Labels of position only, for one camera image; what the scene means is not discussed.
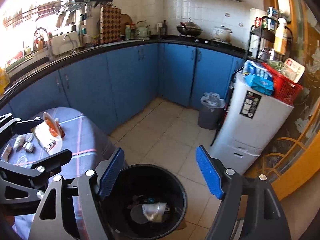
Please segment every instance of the gray trash can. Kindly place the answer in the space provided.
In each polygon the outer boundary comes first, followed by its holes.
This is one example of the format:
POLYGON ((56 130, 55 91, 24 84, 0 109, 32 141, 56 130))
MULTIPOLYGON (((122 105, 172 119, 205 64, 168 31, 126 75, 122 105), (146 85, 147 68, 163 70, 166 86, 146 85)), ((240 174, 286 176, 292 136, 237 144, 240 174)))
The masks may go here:
POLYGON ((216 93, 204 93, 201 98, 202 108, 199 111, 198 125, 202 128, 214 130, 217 121, 223 115, 225 102, 216 93))

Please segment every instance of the tiled floor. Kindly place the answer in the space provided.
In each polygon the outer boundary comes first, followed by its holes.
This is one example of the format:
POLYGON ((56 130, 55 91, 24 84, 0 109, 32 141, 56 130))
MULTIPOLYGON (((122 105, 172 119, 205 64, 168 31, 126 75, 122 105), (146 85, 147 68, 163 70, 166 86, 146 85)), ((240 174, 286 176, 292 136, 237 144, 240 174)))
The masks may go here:
POLYGON ((212 196, 195 160, 195 148, 207 150, 215 131, 197 125, 198 111, 156 98, 109 136, 121 147, 129 165, 150 163, 177 176, 188 197, 187 227, 164 240, 203 240, 220 201, 212 196))

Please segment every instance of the blue gripper pad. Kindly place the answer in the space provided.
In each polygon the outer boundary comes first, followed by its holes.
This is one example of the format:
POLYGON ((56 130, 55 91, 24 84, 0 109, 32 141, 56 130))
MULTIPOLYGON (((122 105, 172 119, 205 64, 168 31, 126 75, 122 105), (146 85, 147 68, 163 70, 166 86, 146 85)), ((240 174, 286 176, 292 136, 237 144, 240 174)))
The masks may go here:
POLYGON ((201 147, 196 148, 196 161, 211 194, 221 200, 223 197, 221 178, 201 147))
POLYGON ((118 152, 111 160, 108 168, 103 173, 100 179, 100 188, 98 191, 98 195, 104 199, 105 197, 109 196, 111 190, 116 182, 116 179, 119 175, 119 172, 123 168, 124 164, 124 151, 119 148, 118 152))

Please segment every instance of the faucet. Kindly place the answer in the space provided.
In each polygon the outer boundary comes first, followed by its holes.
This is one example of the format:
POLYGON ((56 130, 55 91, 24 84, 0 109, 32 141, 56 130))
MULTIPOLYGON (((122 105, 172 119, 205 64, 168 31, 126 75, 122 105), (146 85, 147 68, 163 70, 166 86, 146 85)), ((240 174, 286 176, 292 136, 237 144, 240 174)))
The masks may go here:
POLYGON ((70 38, 70 36, 69 36, 68 34, 66 34, 66 35, 63 36, 63 39, 65 40, 67 36, 68 36, 69 40, 70 40, 71 43, 72 43, 72 48, 73 48, 73 49, 71 50, 71 53, 72 53, 72 54, 75 54, 75 53, 76 53, 76 51, 75 51, 76 47, 74 46, 73 41, 72 41, 72 39, 70 38))
POLYGON ((47 30, 45 28, 39 27, 38 29, 36 29, 35 33, 33 34, 33 37, 36 35, 38 30, 43 30, 47 34, 47 37, 48 37, 48 42, 47 43, 48 43, 48 50, 49 50, 49 54, 50 54, 50 59, 53 59, 54 58, 54 54, 52 52, 50 37, 49 37, 49 34, 48 34, 47 30))

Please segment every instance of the metal screw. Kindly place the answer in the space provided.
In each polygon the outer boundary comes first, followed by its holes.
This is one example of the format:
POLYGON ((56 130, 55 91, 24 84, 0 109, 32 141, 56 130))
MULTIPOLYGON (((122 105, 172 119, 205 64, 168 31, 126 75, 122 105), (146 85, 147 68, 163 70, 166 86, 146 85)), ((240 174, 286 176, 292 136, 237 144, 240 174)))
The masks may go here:
POLYGON ((44 171, 45 171, 44 166, 38 166, 38 167, 37 167, 37 171, 39 171, 39 172, 44 172, 44 171))
POLYGON ((88 170, 85 172, 85 175, 88 177, 92 176, 93 174, 94 174, 94 170, 88 170))
POLYGON ((264 174, 260 174, 260 175, 259 175, 259 179, 261 179, 261 180, 267 180, 267 176, 264 175, 264 174))
POLYGON ((233 169, 226 169, 226 174, 233 175, 235 174, 235 171, 233 169))
POLYGON ((59 181, 59 180, 61 180, 62 179, 62 176, 61 175, 57 175, 57 176, 54 176, 53 177, 53 180, 54 181, 59 181))
POLYGON ((43 191, 38 191, 36 195, 37 195, 37 198, 42 199, 43 196, 44 196, 44 192, 43 191))

